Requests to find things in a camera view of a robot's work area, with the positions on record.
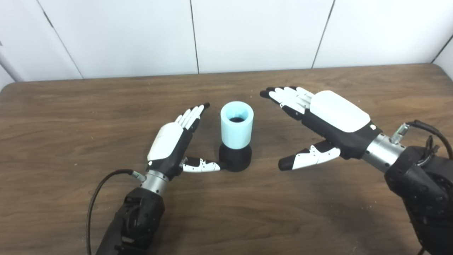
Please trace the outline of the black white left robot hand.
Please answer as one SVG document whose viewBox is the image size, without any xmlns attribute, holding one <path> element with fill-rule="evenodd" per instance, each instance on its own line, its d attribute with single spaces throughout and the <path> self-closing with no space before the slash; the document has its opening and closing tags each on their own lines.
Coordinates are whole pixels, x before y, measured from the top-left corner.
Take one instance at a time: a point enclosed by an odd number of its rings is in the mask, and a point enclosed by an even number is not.
<svg viewBox="0 0 453 255">
<path fill-rule="evenodd" d="M 212 172 L 225 170 L 227 164 L 185 155 L 188 145 L 199 126 L 203 112 L 210 107 L 204 103 L 187 109 L 175 121 L 163 125 L 147 155 L 147 171 L 157 171 L 169 180 L 185 172 Z"/>
</svg>

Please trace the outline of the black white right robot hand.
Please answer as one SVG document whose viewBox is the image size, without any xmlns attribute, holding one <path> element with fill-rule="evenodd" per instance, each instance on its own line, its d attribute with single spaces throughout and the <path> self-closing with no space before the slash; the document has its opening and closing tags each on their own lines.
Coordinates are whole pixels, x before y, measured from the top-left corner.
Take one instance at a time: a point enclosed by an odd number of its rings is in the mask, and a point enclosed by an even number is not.
<svg viewBox="0 0 453 255">
<path fill-rule="evenodd" d="M 278 162 L 281 171 L 301 169 L 335 158 L 361 159 L 382 132 L 369 114 L 330 90 L 315 94 L 302 87 L 268 87 L 260 96 L 323 138 Z"/>
</svg>

